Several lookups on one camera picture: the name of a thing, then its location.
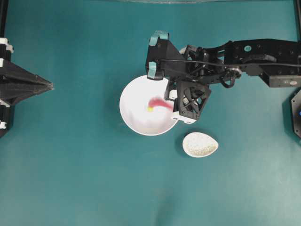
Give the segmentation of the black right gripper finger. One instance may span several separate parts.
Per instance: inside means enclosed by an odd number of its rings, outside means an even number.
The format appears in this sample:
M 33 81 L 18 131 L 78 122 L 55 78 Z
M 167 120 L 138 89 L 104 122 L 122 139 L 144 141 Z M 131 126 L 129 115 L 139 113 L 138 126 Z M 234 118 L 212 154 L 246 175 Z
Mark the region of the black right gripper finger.
M 199 120 L 211 94 L 209 87 L 200 83 L 179 81 L 176 84 L 176 90 L 180 113 L 183 116 Z

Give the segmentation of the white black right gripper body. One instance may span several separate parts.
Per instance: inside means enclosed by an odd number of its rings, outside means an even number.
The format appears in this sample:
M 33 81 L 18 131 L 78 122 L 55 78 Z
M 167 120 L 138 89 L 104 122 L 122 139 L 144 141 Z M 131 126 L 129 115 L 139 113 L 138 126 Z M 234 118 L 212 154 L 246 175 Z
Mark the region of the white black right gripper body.
M 173 102 L 173 113 L 171 116 L 171 119 L 176 121 L 182 121 L 186 124 L 193 124 L 196 122 L 195 119 L 183 116 L 182 113 L 180 113 L 179 107 L 177 106 L 177 90 L 173 89 L 171 91 L 166 90 L 164 94 L 164 99 L 166 101 L 172 101 Z

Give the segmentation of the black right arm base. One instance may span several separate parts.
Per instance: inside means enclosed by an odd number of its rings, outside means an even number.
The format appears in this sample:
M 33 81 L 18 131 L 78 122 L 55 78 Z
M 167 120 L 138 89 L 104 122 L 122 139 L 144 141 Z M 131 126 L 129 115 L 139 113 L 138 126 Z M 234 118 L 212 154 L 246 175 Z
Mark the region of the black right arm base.
M 290 131 L 301 138 L 301 88 L 297 88 L 289 97 Z

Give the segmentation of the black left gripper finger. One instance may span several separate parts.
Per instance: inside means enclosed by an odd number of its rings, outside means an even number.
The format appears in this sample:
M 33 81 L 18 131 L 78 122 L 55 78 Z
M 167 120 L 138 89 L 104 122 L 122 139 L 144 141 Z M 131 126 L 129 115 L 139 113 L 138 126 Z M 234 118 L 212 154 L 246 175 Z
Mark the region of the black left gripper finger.
M 32 96 L 53 90 L 53 83 L 16 64 L 4 61 L 4 103 L 12 106 Z

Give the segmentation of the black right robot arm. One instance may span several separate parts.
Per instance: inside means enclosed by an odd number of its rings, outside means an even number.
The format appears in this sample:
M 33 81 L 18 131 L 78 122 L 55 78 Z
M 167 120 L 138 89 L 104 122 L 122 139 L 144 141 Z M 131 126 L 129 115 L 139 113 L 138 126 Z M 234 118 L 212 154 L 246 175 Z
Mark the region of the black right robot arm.
M 271 88 L 301 85 L 301 44 L 295 41 L 241 40 L 215 48 L 188 45 L 181 50 L 164 41 L 157 52 L 159 76 L 168 79 L 165 98 L 173 100 L 175 117 L 186 123 L 199 120 L 210 85 L 230 89 L 243 73 L 259 77 Z

